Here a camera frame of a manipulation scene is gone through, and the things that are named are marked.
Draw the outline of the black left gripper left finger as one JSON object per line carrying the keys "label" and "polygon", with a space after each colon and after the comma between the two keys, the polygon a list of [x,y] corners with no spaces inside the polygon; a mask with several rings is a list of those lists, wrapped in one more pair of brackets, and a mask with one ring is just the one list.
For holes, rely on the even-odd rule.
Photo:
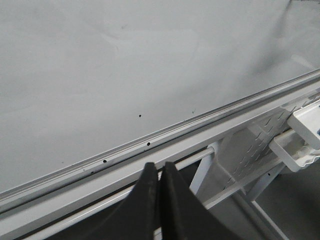
{"label": "black left gripper left finger", "polygon": [[102,210],[49,239],[153,240],[157,184],[158,171],[148,162],[132,191],[112,212]]}

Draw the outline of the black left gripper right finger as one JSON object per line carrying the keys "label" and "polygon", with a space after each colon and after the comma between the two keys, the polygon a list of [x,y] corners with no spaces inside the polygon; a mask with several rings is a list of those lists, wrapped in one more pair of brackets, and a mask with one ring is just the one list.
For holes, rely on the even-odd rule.
{"label": "black left gripper right finger", "polygon": [[197,199],[172,162],[160,179],[160,223],[164,240],[231,240],[233,233]]}

